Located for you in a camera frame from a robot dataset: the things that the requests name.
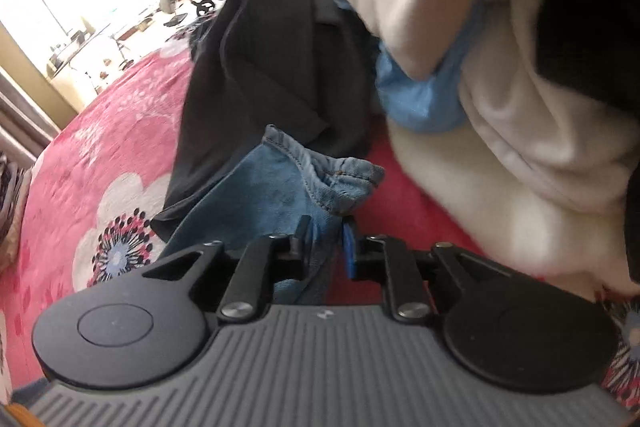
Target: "grey device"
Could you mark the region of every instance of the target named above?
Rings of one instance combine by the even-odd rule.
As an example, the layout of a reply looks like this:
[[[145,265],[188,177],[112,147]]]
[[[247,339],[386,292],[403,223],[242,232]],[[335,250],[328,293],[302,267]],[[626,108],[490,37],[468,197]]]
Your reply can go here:
[[[47,427],[622,427],[598,381],[617,346],[598,306],[449,243],[345,231],[368,306],[271,304],[306,275],[303,223],[241,255],[199,245],[38,319]]]

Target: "clothing pile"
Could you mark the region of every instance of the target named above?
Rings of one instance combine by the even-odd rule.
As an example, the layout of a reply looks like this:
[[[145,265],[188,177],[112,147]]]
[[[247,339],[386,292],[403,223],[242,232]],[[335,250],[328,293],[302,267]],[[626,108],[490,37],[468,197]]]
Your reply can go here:
[[[22,169],[0,153],[0,272],[15,261],[31,169]]]
[[[486,254],[640,293],[640,0],[340,2],[403,169]]]
[[[310,216],[309,278],[279,283],[274,301],[320,303],[342,217],[383,178],[341,158],[367,151],[372,77],[358,31],[368,33],[334,0],[224,1],[190,35],[174,169],[151,226],[165,257],[212,240],[240,250]]]

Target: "metal screw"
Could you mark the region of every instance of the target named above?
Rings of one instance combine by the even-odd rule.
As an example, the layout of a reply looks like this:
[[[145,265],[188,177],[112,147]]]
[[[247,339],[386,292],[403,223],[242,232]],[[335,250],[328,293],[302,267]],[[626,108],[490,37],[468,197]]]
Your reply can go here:
[[[431,313],[431,307],[422,302],[407,302],[398,307],[398,315],[406,319],[423,319]]]
[[[254,307],[248,302],[239,301],[227,304],[220,311],[230,319],[245,319],[254,312]]]

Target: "wall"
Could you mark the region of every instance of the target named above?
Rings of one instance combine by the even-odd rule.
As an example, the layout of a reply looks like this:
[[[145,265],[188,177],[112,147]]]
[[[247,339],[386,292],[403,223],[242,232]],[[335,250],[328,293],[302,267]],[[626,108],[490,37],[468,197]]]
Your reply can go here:
[[[76,116],[76,111],[40,74],[2,23],[0,23],[0,67],[60,129],[65,128]]]

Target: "ribbed grey plastic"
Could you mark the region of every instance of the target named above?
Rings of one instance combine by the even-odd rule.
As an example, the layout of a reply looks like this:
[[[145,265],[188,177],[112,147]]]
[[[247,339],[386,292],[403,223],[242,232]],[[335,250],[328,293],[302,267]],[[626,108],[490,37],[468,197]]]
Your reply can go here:
[[[20,427],[20,424],[4,410],[4,407],[0,407],[0,427]]]
[[[493,387],[431,330],[377,306],[273,306],[257,323],[223,328],[169,380],[103,394],[56,384],[31,410],[47,427],[612,427],[629,418],[596,385],[555,396]]]

